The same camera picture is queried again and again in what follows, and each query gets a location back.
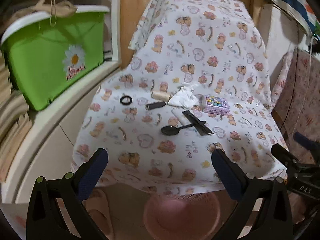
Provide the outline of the beige cloth bag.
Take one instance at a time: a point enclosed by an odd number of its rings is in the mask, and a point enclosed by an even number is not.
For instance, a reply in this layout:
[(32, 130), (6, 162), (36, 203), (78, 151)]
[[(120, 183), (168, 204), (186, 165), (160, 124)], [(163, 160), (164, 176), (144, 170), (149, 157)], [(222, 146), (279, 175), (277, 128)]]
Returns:
[(47, 4), (45, 3), (45, 0), (39, 0), (31, 7), (18, 10), (12, 15), (12, 17), (18, 19), (38, 11), (47, 12), (50, 16), (64, 18), (74, 15), (77, 11), (77, 7), (69, 1), (55, 3), (55, 0), (51, 0), (51, 3)]

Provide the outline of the crumpled white tissue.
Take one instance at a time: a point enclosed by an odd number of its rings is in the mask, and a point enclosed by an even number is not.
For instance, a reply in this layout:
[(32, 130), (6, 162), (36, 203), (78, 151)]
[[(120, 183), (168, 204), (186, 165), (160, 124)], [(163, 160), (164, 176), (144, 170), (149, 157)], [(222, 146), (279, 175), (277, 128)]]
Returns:
[(169, 106), (191, 109), (198, 103), (198, 98), (194, 95), (194, 86), (181, 86), (168, 101)]

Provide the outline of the black comb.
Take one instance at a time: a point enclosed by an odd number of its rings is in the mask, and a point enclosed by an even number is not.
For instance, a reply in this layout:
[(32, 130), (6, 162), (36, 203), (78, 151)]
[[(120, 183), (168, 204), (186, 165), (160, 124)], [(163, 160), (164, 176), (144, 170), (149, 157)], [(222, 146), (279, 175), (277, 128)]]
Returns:
[(183, 111), (182, 114), (193, 124), (193, 126), (199, 130), (201, 136), (213, 135), (214, 133), (206, 126), (206, 121), (200, 121), (190, 111)]

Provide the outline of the white plastic tube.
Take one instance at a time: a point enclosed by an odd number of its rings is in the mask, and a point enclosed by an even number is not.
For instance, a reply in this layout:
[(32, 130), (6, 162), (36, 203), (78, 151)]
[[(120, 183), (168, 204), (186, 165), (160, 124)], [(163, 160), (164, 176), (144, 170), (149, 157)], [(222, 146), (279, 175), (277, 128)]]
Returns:
[(191, 122), (188, 120), (188, 118), (183, 114), (183, 109), (180, 108), (173, 108), (171, 110), (172, 114), (178, 119), (178, 121), (180, 122), (180, 124), (182, 126), (186, 126), (191, 124)]

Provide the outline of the black thread spool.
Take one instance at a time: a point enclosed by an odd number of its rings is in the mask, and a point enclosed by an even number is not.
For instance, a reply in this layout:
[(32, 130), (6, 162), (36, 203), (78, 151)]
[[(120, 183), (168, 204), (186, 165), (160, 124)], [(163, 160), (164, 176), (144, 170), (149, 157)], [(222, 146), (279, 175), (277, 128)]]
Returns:
[(150, 111), (153, 109), (158, 109), (166, 106), (166, 102), (164, 101), (159, 101), (159, 102), (153, 102), (145, 105), (146, 110)]

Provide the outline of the white shelf unit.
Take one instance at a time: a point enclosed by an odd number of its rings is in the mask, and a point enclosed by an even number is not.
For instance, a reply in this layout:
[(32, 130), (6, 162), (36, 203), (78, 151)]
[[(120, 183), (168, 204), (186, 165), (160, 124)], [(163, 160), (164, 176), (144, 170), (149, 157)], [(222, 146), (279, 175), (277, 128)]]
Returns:
[(33, 126), (18, 148), (6, 181), (1, 183), (2, 203), (13, 204), (16, 202), (23, 178), (44, 141), (80, 100), (90, 92), (96, 92), (101, 81), (119, 68), (121, 64), (120, 0), (111, 0), (111, 41), (112, 54), (100, 66), (76, 81), (52, 104), (37, 112), (32, 118)]

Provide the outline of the pink trash basket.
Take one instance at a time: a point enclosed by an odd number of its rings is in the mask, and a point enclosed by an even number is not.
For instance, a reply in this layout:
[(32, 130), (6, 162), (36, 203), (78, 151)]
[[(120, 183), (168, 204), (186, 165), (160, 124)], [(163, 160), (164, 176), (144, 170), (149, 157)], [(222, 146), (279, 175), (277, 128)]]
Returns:
[(153, 239), (208, 239), (220, 224), (215, 193), (154, 194), (146, 202), (144, 226)]

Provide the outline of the teddy bear print tablecloth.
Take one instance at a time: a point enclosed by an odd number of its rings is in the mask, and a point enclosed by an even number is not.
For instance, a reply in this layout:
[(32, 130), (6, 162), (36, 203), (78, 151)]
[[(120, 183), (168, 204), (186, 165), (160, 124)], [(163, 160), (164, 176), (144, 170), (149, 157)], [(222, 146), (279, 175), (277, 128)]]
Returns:
[[(222, 189), (212, 163), (219, 148), (244, 172), (285, 177), (271, 147), (285, 143), (271, 115), (271, 87), (265, 46), (245, 5), (237, 0), (151, 0), (130, 42), (130, 64), (106, 79), (95, 94), (73, 150), (76, 171), (98, 148), (108, 152), (99, 186), (124, 183), (159, 194), (196, 194)], [(194, 86), (191, 109), (166, 106), (153, 91), (172, 96)], [(202, 97), (228, 101), (227, 116), (202, 110)], [(190, 111), (213, 135), (181, 127), (173, 108)]]

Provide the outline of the black plastic spoon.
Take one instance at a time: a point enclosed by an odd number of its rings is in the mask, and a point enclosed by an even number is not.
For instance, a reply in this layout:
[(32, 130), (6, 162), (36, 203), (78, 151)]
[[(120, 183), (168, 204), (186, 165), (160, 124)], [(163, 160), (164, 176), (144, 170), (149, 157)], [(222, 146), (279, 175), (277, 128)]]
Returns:
[(181, 126), (181, 127), (175, 127), (175, 126), (165, 126), (161, 128), (161, 133), (163, 135), (167, 135), (167, 136), (173, 136), (173, 135), (177, 135), (180, 130), (182, 129), (187, 129), (187, 128), (191, 128), (191, 127), (200, 127), (199, 124), (189, 124), (189, 125), (185, 125), (185, 126)]

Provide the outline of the green plastic storage bin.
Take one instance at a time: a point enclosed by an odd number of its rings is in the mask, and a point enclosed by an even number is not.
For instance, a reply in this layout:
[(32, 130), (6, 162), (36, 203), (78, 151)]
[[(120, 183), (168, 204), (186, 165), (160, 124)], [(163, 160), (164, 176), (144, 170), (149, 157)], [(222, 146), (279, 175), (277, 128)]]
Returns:
[(39, 11), (4, 32), (1, 50), (17, 88), (41, 111), (104, 61), (104, 19), (109, 8), (79, 5), (71, 17)]

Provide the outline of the striped blue white cloth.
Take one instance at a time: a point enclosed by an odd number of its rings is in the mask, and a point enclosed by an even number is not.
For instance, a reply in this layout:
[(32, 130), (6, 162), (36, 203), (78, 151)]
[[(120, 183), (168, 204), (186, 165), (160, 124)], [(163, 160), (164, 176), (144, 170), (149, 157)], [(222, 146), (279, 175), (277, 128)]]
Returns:
[(319, 20), (306, 0), (271, 0), (295, 19), (308, 36), (319, 35)]

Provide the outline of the beige thread spool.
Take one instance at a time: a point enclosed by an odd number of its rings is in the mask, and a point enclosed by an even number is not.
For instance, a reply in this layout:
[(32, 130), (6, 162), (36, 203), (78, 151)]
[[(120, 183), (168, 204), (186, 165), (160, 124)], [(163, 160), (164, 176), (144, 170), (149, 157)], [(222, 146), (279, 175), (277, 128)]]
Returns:
[(158, 101), (168, 102), (172, 98), (172, 95), (163, 91), (153, 91), (151, 97)]

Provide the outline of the pink slipper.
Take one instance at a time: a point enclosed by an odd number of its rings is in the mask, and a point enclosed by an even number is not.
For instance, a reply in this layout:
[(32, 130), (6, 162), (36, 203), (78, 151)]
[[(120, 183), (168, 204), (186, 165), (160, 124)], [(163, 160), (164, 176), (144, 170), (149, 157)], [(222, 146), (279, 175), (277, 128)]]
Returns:
[(93, 189), (91, 195), (84, 201), (84, 207), (108, 239), (114, 239), (114, 231), (106, 194), (102, 189)]

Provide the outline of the purple patterned small box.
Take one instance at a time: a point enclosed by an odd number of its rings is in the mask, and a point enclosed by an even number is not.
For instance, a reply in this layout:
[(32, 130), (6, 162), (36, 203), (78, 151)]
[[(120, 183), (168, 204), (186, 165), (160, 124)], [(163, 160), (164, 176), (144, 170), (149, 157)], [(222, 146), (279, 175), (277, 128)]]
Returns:
[(213, 95), (204, 95), (202, 97), (202, 110), (208, 114), (227, 116), (231, 109), (226, 99)]

